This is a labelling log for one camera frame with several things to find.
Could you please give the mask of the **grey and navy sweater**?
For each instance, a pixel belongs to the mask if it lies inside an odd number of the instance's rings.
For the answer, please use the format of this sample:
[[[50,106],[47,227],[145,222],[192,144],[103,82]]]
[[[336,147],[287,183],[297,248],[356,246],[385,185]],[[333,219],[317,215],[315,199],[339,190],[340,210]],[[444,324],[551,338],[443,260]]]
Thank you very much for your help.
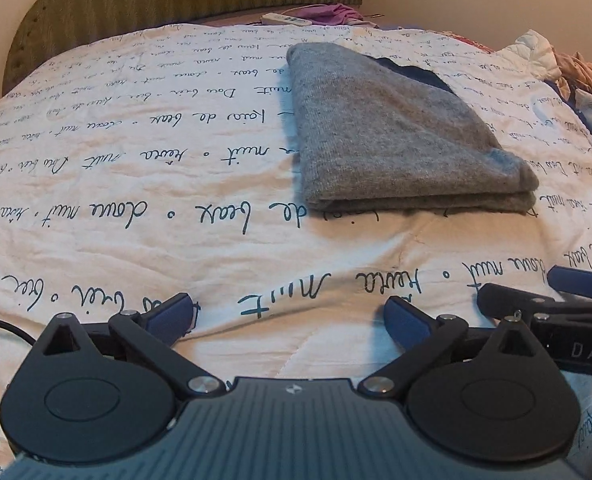
[[[300,195],[320,212],[524,214],[539,181],[436,74],[338,44],[286,54]]]

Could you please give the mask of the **white power strip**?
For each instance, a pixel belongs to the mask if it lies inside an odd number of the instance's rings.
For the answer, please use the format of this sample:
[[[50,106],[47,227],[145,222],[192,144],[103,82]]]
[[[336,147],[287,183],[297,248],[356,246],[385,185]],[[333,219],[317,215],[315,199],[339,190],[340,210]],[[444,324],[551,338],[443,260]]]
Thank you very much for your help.
[[[264,25],[293,25],[297,27],[307,27],[312,25],[312,21],[306,20],[305,18],[295,18],[294,16],[274,12],[264,14],[260,21]]]

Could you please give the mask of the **pink crumpled garment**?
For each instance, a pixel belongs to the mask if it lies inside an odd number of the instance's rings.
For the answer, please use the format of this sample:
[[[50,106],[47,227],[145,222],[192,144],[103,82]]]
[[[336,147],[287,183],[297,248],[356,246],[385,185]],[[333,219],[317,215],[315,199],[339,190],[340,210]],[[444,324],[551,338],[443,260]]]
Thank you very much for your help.
[[[561,76],[555,81],[565,99],[569,99],[576,89],[592,93],[592,62],[587,61],[580,52],[567,54],[553,50]]]

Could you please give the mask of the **white script-print bedspread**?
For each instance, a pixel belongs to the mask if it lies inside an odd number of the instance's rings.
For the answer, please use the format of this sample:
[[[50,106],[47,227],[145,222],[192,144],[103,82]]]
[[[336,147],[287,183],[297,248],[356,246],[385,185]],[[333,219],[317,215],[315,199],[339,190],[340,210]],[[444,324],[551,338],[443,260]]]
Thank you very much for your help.
[[[300,191],[286,54],[327,42],[436,74],[539,181],[524,214],[320,212]],[[592,135],[545,80],[438,32],[174,25],[52,58],[0,99],[0,479],[592,479],[592,376],[494,283],[592,271]],[[186,292],[174,393],[112,316]],[[402,297],[468,332],[404,396]]]

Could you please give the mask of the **white crumpled garment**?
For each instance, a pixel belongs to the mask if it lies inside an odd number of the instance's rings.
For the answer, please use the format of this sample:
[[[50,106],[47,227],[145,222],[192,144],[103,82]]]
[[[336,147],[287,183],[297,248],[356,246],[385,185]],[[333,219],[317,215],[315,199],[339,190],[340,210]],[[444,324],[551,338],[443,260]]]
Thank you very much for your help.
[[[497,51],[497,55],[520,72],[538,80],[556,81],[562,76],[552,44],[533,29]]]

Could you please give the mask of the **purple cloth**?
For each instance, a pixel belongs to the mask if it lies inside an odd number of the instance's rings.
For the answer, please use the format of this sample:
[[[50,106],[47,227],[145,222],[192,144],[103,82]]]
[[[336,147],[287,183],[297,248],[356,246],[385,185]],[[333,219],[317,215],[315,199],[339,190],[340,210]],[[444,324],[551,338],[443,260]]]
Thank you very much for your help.
[[[312,24],[322,26],[366,25],[374,23],[365,18],[358,10],[343,3],[312,4],[288,12],[294,18],[308,20]]]

